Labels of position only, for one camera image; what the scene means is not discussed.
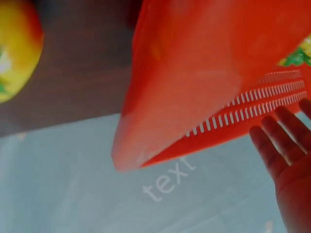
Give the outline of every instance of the dark wooden surface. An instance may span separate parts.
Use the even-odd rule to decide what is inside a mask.
[[[120,112],[138,2],[41,2],[42,57],[21,92],[0,105],[0,136]]]

